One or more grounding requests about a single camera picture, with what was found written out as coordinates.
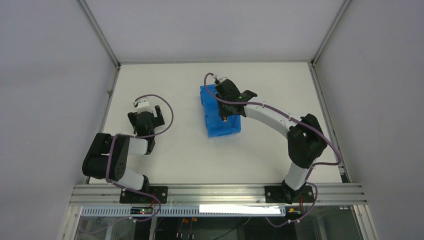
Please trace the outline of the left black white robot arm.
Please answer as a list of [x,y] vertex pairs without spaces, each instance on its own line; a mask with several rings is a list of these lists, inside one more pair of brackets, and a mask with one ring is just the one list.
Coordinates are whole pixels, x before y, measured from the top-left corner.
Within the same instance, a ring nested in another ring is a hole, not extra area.
[[151,193],[150,181],[146,175],[127,167],[129,155],[149,155],[155,147],[155,129],[165,124],[159,105],[140,107],[127,114],[135,137],[129,135],[112,136],[99,132],[86,154],[82,173],[90,178],[108,179],[125,188]]

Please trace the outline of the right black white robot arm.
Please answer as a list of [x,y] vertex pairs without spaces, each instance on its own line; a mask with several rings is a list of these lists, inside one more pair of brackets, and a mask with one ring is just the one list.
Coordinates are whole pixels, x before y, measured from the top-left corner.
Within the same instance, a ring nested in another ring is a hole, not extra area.
[[245,90],[240,92],[230,79],[215,79],[218,114],[222,120],[233,115],[259,121],[276,130],[287,140],[288,156],[291,160],[288,173],[281,183],[276,198],[291,204],[306,184],[309,170],[328,146],[320,136],[321,126],[312,114],[300,117],[300,122],[283,116],[265,106],[253,103],[257,94]]

